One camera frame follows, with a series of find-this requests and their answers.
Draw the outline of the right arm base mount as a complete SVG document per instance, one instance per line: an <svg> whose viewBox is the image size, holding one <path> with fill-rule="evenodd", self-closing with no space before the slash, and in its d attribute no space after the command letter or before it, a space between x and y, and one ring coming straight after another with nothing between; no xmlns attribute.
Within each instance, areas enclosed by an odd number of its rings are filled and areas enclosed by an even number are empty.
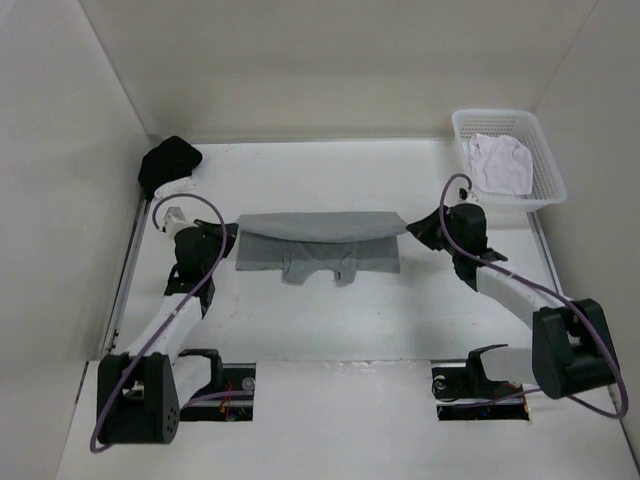
<svg viewBox="0 0 640 480"><path fill-rule="evenodd" d="M499 347L472 350L464 361L432 365L431 389L439 421L529 420L523 387L486 376L481 355Z"/></svg>

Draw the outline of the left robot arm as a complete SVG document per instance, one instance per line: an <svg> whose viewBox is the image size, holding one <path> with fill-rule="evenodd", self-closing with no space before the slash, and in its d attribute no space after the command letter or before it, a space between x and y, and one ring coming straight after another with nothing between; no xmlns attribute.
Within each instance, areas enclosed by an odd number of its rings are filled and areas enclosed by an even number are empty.
<svg viewBox="0 0 640 480"><path fill-rule="evenodd" d="M213 303L210 271L229 255L237 232L235 223L202 220L171 230L175 263L158 313L133 343L99 363L93 452L169 444L194 395L210 399L223 390L218 352L186 349L183 343Z"/></svg>

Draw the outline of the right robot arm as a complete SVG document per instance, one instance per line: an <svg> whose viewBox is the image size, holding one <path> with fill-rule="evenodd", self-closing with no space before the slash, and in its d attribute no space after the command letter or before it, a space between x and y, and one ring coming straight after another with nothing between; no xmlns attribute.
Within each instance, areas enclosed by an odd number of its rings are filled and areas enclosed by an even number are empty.
<svg viewBox="0 0 640 480"><path fill-rule="evenodd" d="M568 300L503 267L507 258L488 246L480 206L438 208L409 224L407 231L427 248L448 252L459 279L530 328L532 346L523 373L548 397L560 399L617 382L619 365L601 306L591 299Z"/></svg>

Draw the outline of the grey tank top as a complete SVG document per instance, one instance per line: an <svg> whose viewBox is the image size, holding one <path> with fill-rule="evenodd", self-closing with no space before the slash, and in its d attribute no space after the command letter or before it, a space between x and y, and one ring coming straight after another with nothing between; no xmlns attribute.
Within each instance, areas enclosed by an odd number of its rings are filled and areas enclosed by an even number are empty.
<svg viewBox="0 0 640 480"><path fill-rule="evenodd" d="M238 271L280 271L290 285L331 271L348 285L360 271L400 272L406 222L388 211L286 212L242 215L238 229Z"/></svg>

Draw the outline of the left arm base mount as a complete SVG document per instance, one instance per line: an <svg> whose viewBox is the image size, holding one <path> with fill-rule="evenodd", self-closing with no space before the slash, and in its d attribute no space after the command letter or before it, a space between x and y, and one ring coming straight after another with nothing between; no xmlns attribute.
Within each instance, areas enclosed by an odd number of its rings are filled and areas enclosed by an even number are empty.
<svg viewBox="0 0 640 480"><path fill-rule="evenodd" d="M181 408L180 422L248 422L253 420L255 363L223 364L212 381Z"/></svg>

